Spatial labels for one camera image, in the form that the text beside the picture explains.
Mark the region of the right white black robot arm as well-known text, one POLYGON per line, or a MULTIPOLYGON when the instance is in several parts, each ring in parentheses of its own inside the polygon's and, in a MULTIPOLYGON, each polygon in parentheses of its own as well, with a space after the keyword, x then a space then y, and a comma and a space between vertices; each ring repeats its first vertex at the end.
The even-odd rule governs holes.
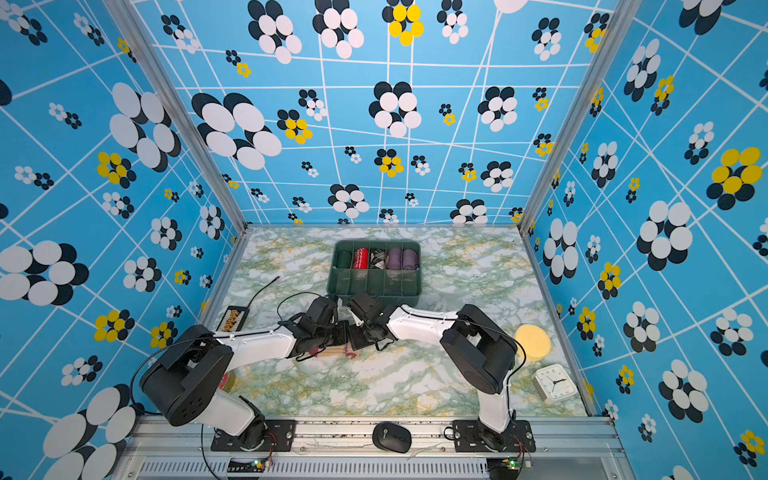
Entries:
POLYGON ((456 312, 383 305, 372 296, 353 296, 348 307, 365 341, 378 348, 397 341, 439 346, 463 378, 476 389, 479 423, 495 434, 513 422, 509 381, 525 363, 522 346, 479 307, 466 304, 456 312))

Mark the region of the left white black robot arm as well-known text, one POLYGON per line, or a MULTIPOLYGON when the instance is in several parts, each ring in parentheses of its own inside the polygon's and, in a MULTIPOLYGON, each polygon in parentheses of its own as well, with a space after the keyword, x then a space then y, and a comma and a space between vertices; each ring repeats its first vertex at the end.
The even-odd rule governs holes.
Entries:
POLYGON ((249 400, 221 391, 221 380, 240 367, 328 346, 336 335, 338 306, 337 296, 318 296, 306 311, 266 331, 226 334, 193 326, 148 367, 139 388, 173 426, 199 423, 258 443, 264 416, 249 400))

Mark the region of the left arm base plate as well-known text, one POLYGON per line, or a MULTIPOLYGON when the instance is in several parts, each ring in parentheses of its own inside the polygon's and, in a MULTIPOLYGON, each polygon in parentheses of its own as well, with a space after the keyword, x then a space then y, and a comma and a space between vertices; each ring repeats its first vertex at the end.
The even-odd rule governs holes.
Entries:
POLYGON ((210 445, 214 452, 290 452, 298 422, 294 419, 265 420, 259 427, 240 436, 216 429, 210 445))

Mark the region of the beige purple striped sock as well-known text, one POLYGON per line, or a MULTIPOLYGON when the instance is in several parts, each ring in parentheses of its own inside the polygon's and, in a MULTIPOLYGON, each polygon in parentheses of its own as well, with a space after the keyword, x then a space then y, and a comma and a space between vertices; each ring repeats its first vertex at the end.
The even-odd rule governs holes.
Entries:
POLYGON ((317 349, 313 350, 312 355, 315 358, 320 358, 320 359, 336 358, 336 357, 346 358, 346 359, 356 359, 358 357, 358 353, 351 348, 349 343, 344 345, 318 347, 317 349))

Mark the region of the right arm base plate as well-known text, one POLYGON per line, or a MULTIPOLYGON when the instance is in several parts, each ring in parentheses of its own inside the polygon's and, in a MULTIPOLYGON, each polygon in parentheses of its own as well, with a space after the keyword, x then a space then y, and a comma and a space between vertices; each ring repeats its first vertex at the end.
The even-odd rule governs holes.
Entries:
POLYGON ((537 449, 531 425, 525 420, 512 420, 501 433, 479 420, 454 420, 451 427, 459 453, 533 453, 537 449))

